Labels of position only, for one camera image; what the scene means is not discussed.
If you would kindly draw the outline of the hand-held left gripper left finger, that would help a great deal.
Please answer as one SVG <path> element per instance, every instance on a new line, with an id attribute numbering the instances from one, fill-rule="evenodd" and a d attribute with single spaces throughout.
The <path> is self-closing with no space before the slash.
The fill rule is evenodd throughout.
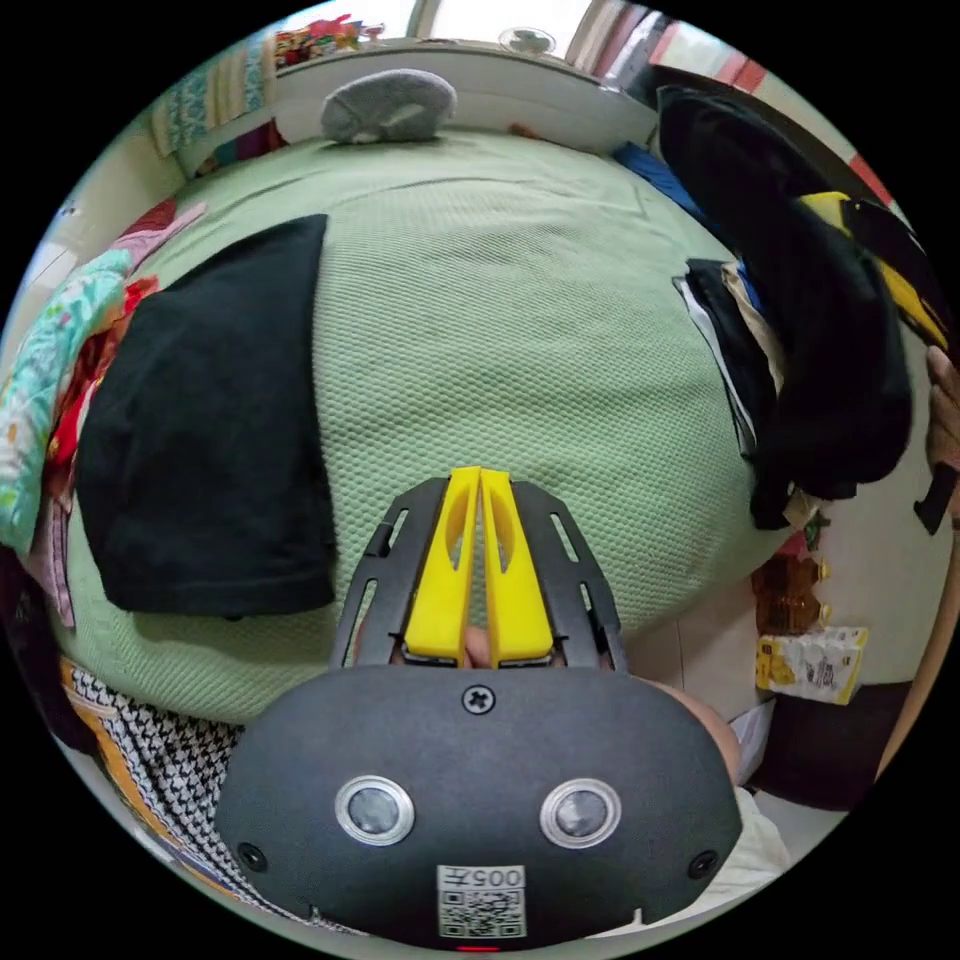
<path id="1" fill-rule="evenodd" d="M 410 660 L 465 663 L 480 474 L 457 468 L 442 491 L 404 634 Z"/>

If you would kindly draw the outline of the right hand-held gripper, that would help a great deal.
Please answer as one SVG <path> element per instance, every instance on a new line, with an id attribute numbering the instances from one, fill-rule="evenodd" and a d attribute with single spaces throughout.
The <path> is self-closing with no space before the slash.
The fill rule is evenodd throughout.
<path id="1" fill-rule="evenodd" d="M 797 202 L 833 227 L 844 227 L 877 262 L 901 319 L 927 345 L 959 359 L 959 325 L 912 229 L 889 209 L 839 191 Z"/>

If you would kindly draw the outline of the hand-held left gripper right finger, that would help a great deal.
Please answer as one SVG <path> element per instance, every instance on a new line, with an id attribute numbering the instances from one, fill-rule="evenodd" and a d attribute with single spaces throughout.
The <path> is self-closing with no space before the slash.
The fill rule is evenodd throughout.
<path id="1" fill-rule="evenodd" d="M 491 666 L 549 662 L 553 634 L 509 474 L 481 469 L 480 497 Z"/>

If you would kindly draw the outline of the person's right hand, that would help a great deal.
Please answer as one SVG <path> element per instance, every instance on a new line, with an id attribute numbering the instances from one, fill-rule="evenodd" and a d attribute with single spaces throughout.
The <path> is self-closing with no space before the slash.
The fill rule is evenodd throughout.
<path id="1" fill-rule="evenodd" d="M 926 450 L 931 467 L 949 466 L 956 481 L 948 513 L 955 532 L 959 531 L 959 372 L 950 358 L 937 346 L 927 349 L 930 380 L 929 426 Z"/>

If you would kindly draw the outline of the person's left hand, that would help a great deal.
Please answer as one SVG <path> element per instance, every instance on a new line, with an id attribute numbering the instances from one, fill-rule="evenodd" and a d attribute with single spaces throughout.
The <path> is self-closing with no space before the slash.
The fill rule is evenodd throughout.
<path id="1" fill-rule="evenodd" d="M 491 666 L 491 646 L 485 629 L 477 626 L 468 626 L 464 632 L 464 645 L 465 665 L 468 668 L 479 669 Z M 712 707 L 688 695 L 683 690 L 636 675 L 633 675 L 632 678 L 644 683 L 648 687 L 658 688 L 660 691 L 670 695 L 697 718 L 713 738 L 724 759 L 730 780 L 733 785 L 736 786 L 741 762 L 741 749 L 735 733 L 729 724 L 724 721 Z"/>

